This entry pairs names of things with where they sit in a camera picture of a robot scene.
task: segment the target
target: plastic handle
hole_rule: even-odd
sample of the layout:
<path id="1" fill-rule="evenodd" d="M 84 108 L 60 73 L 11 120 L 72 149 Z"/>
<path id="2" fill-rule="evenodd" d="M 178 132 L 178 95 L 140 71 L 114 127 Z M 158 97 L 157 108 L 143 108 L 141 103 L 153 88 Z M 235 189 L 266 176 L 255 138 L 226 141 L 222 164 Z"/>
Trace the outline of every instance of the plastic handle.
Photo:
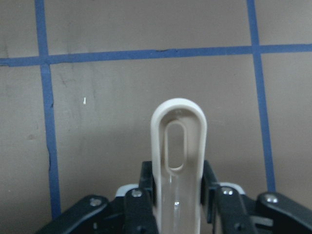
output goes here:
<path id="1" fill-rule="evenodd" d="M 168 128 L 179 124 L 184 133 L 184 156 L 179 167 L 168 161 Z M 151 121 L 155 216 L 162 234 L 199 234 L 200 182 L 207 122 L 201 108 L 184 98 L 162 103 Z"/>

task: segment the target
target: blue tape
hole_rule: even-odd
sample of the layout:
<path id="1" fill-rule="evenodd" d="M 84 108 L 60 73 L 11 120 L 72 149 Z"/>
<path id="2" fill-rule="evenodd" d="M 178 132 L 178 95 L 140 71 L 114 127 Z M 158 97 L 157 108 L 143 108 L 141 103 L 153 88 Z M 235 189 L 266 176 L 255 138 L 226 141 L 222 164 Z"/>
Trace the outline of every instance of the blue tape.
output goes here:
<path id="1" fill-rule="evenodd" d="M 49 153 L 49 187 L 50 187 L 50 202 L 52 219 L 57 218 L 61 214 L 60 209 L 60 195 L 59 195 L 59 170 L 58 170 L 58 155 L 57 144 L 55 136 L 55 122 L 53 109 L 53 89 L 51 81 L 50 65 L 45 62 L 48 57 L 48 43 L 45 26 L 44 14 L 44 0 L 35 0 L 36 10 L 36 25 L 39 57 L 34 57 L 32 60 L 27 59 L 28 62 L 39 62 L 41 71 L 43 106 L 44 106 L 44 120 L 46 141 Z M 25 63 L 26 59 L 20 59 L 19 62 Z M 13 60 L 12 65 L 16 65 L 17 60 Z"/>
<path id="2" fill-rule="evenodd" d="M 261 45 L 260 51 L 263 54 L 312 52 L 312 44 Z"/>
<path id="3" fill-rule="evenodd" d="M 214 48 L 190 48 L 190 49 L 168 49 L 168 50 L 134 50 L 82 53 L 71 55 L 52 55 L 47 58 L 50 64 L 62 62 L 91 62 L 108 60 L 129 60 L 129 59 L 163 59 L 163 58 L 184 58 L 198 56 L 222 56 L 250 54 L 250 46 L 238 47 L 214 47 Z"/>
<path id="4" fill-rule="evenodd" d="M 35 11 L 39 55 L 46 56 L 49 52 L 47 30 L 45 26 L 44 0 L 35 0 Z"/>
<path id="5" fill-rule="evenodd" d="M 272 147 L 270 139 L 269 118 L 265 97 L 265 86 L 263 77 L 262 60 L 259 46 L 259 35 L 254 0 L 247 0 L 249 28 L 253 47 L 254 75 L 256 80 L 258 107 L 260 116 L 260 126 L 262 133 L 262 145 L 264 154 L 264 164 L 266 169 L 268 191 L 275 191 L 275 176 L 272 159 Z"/>
<path id="6" fill-rule="evenodd" d="M 252 53 L 251 46 L 168 49 L 162 51 L 159 50 L 112 51 L 112 52 L 94 52 L 94 53 L 80 53 L 68 55 L 50 55 L 50 56 L 27 57 L 27 58 L 0 58 L 0 65 L 6 65 L 10 67 L 36 66 L 45 63 L 57 64 L 62 62 L 184 58 L 198 56 L 245 55 L 251 53 Z"/>
<path id="7" fill-rule="evenodd" d="M 59 195 L 58 155 L 57 155 L 54 109 L 53 109 L 54 101 L 53 101 L 50 66 L 48 64 L 43 64 L 40 66 L 40 71 L 43 92 L 46 141 L 50 160 L 49 185 L 50 185 L 51 212 L 52 219 L 55 219 L 61 214 L 61 209 Z"/>

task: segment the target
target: screw head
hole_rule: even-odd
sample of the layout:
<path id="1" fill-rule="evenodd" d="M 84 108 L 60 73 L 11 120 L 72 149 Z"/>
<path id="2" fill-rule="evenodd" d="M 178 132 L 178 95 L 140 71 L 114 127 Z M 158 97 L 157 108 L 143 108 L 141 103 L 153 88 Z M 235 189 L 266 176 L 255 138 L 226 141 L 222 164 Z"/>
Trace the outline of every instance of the screw head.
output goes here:
<path id="1" fill-rule="evenodd" d="M 232 195 L 233 194 L 233 189 L 230 187 L 222 187 L 222 193 L 224 195 Z"/>
<path id="2" fill-rule="evenodd" d="M 142 196 L 142 191 L 140 189 L 133 189 L 131 192 L 131 195 L 133 197 L 140 197 Z"/>
<path id="3" fill-rule="evenodd" d="M 264 198 L 267 202 L 270 202 L 270 203 L 278 203 L 278 199 L 275 195 L 273 194 L 265 194 L 264 195 Z"/>
<path id="4" fill-rule="evenodd" d="M 102 201 L 98 198 L 91 198 L 90 199 L 90 206 L 99 206 L 102 204 Z"/>

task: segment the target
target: white plastic part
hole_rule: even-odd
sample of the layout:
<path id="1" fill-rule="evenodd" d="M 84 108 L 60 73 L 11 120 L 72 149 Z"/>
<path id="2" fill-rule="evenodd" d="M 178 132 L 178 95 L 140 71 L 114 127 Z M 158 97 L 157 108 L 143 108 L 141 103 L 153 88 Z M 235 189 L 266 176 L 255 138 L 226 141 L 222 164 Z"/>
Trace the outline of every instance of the white plastic part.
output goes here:
<path id="1" fill-rule="evenodd" d="M 176 168 L 169 166 L 168 128 L 172 124 L 179 124 L 184 132 L 183 162 Z M 184 98 L 162 103 L 152 116 L 154 213 L 161 234 L 199 234 L 206 133 L 207 122 L 201 108 Z"/>
<path id="2" fill-rule="evenodd" d="M 131 189 L 137 189 L 138 184 L 126 184 L 118 188 L 115 197 L 126 196 L 126 193 Z"/>

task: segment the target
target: oval slot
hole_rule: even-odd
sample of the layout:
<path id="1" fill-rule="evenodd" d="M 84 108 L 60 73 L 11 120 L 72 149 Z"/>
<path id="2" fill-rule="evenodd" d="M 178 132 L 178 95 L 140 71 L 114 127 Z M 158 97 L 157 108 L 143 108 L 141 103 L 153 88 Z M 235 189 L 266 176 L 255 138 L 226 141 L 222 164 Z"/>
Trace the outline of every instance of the oval slot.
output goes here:
<path id="1" fill-rule="evenodd" d="M 166 139 L 168 167 L 181 168 L 185 158 L 185 132 L 181 123 L 173 121 L 168 125 Z"/>

